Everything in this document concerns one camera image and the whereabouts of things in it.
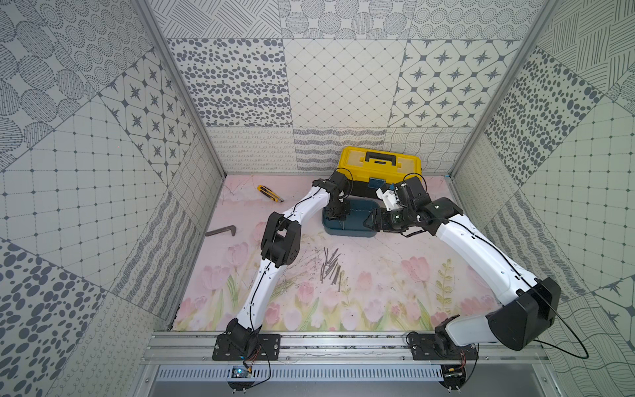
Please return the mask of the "teal plastic storage box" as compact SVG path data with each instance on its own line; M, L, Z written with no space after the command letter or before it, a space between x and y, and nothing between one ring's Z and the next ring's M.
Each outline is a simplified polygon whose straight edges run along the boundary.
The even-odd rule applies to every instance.
M374 209L380 208L379 203L367 198L353 198L348 199L346 204L349 213L341 219L329 219L327 210L322 210L322 225L326 233L332 236L373 238L376 232L367 228L364 222Z

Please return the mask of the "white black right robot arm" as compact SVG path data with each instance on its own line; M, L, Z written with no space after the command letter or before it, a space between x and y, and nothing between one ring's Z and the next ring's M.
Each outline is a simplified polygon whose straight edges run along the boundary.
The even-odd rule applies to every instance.
M491 342L521 351L554 324L562 292L559 284L537 278L504 254L450 198L431 199L417 176L384 184L376 195L384 205L370 213L366 228L407 238L412 235L408 230L415 228L418 234L439 238L461 255L500 304L488 314L454 316L436 326L440 354Z

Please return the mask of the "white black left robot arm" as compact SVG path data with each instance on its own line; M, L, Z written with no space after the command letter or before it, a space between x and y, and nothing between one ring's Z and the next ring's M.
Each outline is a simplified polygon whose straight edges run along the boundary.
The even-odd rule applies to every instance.
M312 182L309 192L283 213L269 216L261 239L261 263L245 304L225 332L242 358L251 357L260 345L259 332L274 289L300 252L302 224L323 209L337 218L348 214L345 198L352 193L352 173L336 169L327 179Z

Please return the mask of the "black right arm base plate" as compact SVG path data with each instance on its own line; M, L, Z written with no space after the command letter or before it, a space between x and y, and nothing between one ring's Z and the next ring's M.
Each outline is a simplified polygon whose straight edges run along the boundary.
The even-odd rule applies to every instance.
M433 333L409 332L406 344L415 361L475 361L476 346L458 347L451 340Z

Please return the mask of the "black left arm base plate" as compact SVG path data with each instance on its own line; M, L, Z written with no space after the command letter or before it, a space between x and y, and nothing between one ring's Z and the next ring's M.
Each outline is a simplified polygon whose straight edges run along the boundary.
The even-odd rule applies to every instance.
M215 362L277 361L281 343L280 334L249 334L247 337L233 337L223 333L216 338L213 349Z

